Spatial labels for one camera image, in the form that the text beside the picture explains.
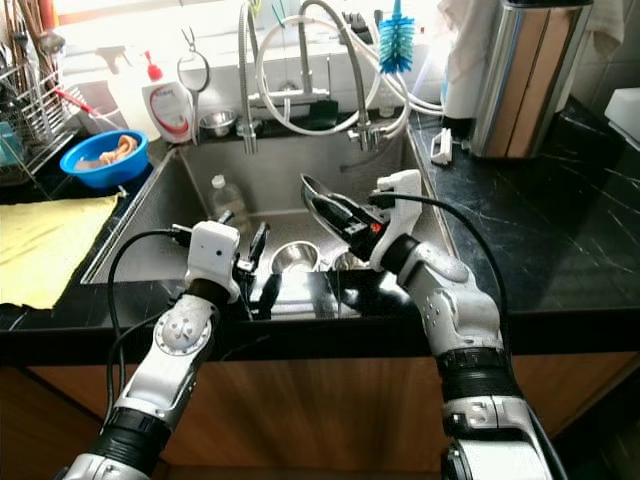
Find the dish drying rack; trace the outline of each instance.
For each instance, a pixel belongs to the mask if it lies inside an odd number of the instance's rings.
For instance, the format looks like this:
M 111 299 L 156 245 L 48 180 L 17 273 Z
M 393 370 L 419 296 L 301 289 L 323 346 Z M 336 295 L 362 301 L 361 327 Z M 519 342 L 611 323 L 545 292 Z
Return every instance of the dish drying rack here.
M 77 87 L 64 88 L 58 73 L 38 80 L 33 65 L 25 62 L 0 74 L 0 188 L 30 180 L 45 194 L 35 174 L 58 153 L 78 129 L 67 125 L 78 108 L 64 102 L 56 89 L 83 100 Z M 27 84 L 26 88 L 16 88 Z

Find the metal bowl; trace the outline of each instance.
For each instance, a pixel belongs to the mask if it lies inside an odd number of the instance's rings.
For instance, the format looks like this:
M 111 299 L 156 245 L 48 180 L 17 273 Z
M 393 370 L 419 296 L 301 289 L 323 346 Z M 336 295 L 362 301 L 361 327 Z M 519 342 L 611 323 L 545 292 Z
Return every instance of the metal bowl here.
M 233 110 L 213 112 L 200 119 L 200 128 L 212 137 L 224 137 L 237 119 L 238 114 Z
M 311 242 L 297 241 L 280 247 L 271 257 L 271 273 L 315 272 L 320 267 L 320 250 Z
M 331 268 L 334 270 L 366 270 L 369 262 L 363 262 L 351 252 L 343 252 L 333 259 Z

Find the stainless steel sink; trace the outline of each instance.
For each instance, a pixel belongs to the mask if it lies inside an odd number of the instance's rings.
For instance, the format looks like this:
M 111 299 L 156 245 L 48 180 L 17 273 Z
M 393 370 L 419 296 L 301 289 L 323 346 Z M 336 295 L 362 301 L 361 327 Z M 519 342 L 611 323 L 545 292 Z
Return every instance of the stainless steel sink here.
M 320 180 L 335 192 L 365 202 L 376 179 L 398 170 L 420 168 L 424 193 L 428 178 L 419 165 L 410 133 L 398 137 L 377 153 L 363 153 L 345 135 L 261 139 L 257 155 L 246 156 L 242 142 L 208 143 L 174 149 L 149 178 L 129 212 L 103 251 L 84 275 L 88 283 L 105 283 L 113 255 L 132 235 L 177 223 L 191 226 L 209 213 L 206 198 L 211 178 L 224 174 L 243 192 L 253 226 L 262 220 L 271 234 L 259 272 L 268 270 L 273 252 L 294 240 L 316 244 L 326 263 L 346 246 L 326 232 L 304 209 L 300 197 L 300 173 Z M 417 238 L 430 240 L 453 253 L 440 212 L 423 210 L 414 230 Z M 251 238 L 242 239 L 247 254 Z M 180 279 L 186 270 L 186 249 L 169 239 L 151 237 L 134 244 L 118 267 L 116 281 Z

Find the marble countertop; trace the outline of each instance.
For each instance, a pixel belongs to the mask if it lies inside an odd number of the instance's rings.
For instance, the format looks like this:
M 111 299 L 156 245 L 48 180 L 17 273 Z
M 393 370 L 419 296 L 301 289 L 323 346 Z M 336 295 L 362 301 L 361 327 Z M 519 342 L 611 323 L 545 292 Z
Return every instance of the marble countertop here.
M 417 116 L 411 134 L 438 198 L 466 213 L 492 246 L 507 283 L 514 353 L 639 350 L 640 153 L 576 102 L 531 161 L 478 161 L 456 144 L 450 166 L 432 165 L 428 146 L 440 128 L 439 121 Z M 166 147 L 155 148 L 157 163 Z M 150 171 L 126 188 L 138 191 Z M 55 168 L 50 175 L 55 198 L 89 193 L 64 177 L 67 186 L 60 187 Z M 9 198 L 37 200 L 31 196 L 37 197 L 27 189 Z M 119 204 L 78 272 L 133 197 Z M 0 202 L 7 201 L 0 190 Z M 447 224 L 480 287 L 495 294 L 482 252 L 455 219 Z M 161 312 L 181 287 L 179 280 L 117 284 L 124 328 Z M 370 271 L 258 278 L 219 330 L 213 358 L 429 354 L 417 309 L 394 287 L 392 276 Z M 134 340 L 132 361 L 146 352 L 148 335 Z M 54 310 L 0 306 L 5 363 L 104 363 L 112 341 L 106 286 L 81 284 L 79 274 Z

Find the plastic water bottle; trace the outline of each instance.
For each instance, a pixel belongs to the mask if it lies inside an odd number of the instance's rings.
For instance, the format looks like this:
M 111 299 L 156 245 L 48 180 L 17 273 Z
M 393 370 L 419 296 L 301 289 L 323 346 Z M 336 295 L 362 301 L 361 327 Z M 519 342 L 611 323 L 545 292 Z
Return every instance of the plastic water bottle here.
M 213 217 L 210 220 L 217 220 L 227 210 L 233 212 L 230 225 L 237 228 L 240 234 L 251 233 L 251 220 L 247 213 L 247 207 L 242 198 L 240 189 L 233 183 L 227 183 L 224 175 L 216 175 L 211 179 L 210 211 Z

